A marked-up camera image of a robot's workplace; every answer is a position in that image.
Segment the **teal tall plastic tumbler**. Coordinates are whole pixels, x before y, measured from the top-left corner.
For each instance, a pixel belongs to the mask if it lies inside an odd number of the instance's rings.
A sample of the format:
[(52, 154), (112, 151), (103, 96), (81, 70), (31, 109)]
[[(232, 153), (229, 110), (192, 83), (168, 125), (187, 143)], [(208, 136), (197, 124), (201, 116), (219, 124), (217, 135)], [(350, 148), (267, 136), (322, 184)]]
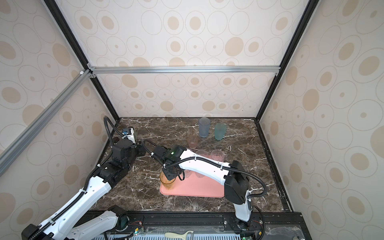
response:
[(215, 124), (215, 139), (221, 141), (227, 132), (227, 126), (224, 123)]

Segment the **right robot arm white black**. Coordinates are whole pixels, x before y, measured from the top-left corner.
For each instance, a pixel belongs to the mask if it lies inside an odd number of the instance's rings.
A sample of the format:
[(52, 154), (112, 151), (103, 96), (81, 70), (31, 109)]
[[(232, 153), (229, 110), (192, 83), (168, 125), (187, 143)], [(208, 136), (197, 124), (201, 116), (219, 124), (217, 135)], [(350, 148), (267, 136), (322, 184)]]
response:
[(219, 191), (234, 205), (239, 221), (250, 220), (249, 177), (239, 162), (215, 161), (179, 145), (171, 149), (157, 146), (151, 157), (162, 164), (162, 173), (168, 181), (176, 183), (174, 189), (180, 189), (181, 196), (216, 197)]

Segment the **clear faceted glass three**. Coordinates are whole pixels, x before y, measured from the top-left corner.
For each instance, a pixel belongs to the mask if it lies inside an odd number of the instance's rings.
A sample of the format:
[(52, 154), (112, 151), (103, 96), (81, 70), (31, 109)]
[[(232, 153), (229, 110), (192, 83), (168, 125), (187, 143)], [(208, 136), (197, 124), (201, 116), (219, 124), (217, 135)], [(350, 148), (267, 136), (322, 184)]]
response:
[(205, 158), (208, 158), (210, 156), (210, 153), (208, 153), (207, 151), (205, 150), (198, 150), (196, 151), (196, 154), (197, 155), (200, 155), (200, 156), (203, 156)]

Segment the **yellow tall plastic tumbler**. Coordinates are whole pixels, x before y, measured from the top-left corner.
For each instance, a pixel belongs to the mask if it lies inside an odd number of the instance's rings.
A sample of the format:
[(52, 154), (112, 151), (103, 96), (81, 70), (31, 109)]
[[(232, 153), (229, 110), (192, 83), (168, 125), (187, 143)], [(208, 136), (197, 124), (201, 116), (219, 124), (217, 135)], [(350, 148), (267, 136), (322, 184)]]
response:
[(162, 186), (164, 186), (165, 189), (171, 190), (175, 185), (176, 179), (168, 180), (164, 172), (161, 172), (160, 181), (162, 183)]

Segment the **clear faceted glass four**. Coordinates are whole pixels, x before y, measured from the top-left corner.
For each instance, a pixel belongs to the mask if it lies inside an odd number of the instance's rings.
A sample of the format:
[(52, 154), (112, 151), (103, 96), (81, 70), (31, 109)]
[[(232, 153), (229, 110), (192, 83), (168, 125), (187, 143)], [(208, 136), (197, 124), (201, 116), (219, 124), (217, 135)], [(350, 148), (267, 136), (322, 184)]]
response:
[(225, 153), (221, 150), (213, 150), (210, 155), (211, 159), (218, 162), (224, 162)]

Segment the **small pink plastic cup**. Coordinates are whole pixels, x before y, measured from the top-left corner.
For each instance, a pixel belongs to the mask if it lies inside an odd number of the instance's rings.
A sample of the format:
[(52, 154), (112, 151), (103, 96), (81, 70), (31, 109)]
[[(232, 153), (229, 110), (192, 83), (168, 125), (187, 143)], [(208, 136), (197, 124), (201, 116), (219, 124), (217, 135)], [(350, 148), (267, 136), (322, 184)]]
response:
[(189, 136), (187, 138), (187, 143), (190, 149), (194, 150), (198, 147), (199, 137), (196, 135)]

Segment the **blue tall plastic tumbler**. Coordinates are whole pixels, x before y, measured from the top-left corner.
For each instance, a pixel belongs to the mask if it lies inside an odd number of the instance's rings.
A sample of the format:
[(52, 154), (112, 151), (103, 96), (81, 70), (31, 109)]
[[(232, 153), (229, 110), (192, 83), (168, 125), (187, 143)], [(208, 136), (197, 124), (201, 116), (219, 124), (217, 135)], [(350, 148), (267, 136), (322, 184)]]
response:
[(199, 119), (199, 136), (206, 138), (209, 135), (211, 121), (207, 117)]

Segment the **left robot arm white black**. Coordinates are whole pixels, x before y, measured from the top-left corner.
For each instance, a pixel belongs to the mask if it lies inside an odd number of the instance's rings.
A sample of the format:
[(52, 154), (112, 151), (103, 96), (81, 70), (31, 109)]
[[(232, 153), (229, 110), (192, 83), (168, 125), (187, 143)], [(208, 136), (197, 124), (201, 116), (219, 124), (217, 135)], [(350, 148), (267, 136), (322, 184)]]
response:
[(136, 158), (145, 155), (146, 151), (137, 143), (134, 128), (124, 129), (121, 136), (112, 146), (107, 161), (87, 176), (83, 188), (41, 224), (27, 226), (22, 231), (23, 240), (90, 240), (115, 227), (126, 227), (127, 221), (122, 219), (124, 211), (120, 208), (112, 208), (76, 226), (83, 215), (127, 175)]

